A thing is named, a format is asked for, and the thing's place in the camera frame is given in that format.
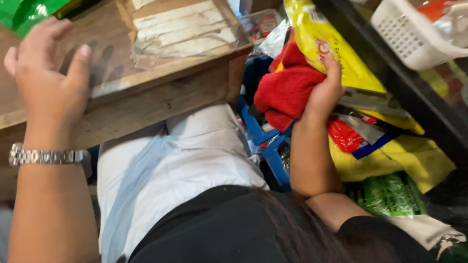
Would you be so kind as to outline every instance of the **black shelf frame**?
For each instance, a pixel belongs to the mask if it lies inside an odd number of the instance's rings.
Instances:
[[[468,122],[408,69],[348,0],[314,0],[363,62],[459,170],[468,171]]]

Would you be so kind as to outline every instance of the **metal watch bracelet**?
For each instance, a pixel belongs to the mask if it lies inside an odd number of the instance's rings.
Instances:
[[[83,160],[83,150],[46,151],[26,150],[23,143],[13,144],[9,162],[10,166],[21,164],[75,164]]]

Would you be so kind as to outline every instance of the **white plastic basket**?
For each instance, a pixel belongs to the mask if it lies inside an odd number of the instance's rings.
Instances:
[[[468,48],[444,40],[407,0],[383,0],[371,24],[408,68],[424,70],[468,57]]]

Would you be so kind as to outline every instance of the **red cloth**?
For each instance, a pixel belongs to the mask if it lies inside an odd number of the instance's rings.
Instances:
[[[271,126],[285,131],[302,115],[312,89],[324,81],[326,75],[307,63],[295,42],[289,42],[273,64],[279,65],[279,62],[283,63],[283,70],[262,78],[254,104],[265,113]]]

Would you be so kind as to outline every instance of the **right hand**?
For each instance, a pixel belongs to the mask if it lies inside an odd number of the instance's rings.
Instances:
[[[302,119],[325,123],[334,107],[345,92],[341,85],[341,65],[332,55],[327,56],[323,64],[327,69],[327,78],[312,90]]]
[[[59,40],[71,29],[69,20],[51,17],[33,27],[20,47],[11,47],[5,68],[16,79],[28,128],[52,127],[68,132],[84,113],[89,98],[91,48],[78,49],[67,76],[53,61]]]

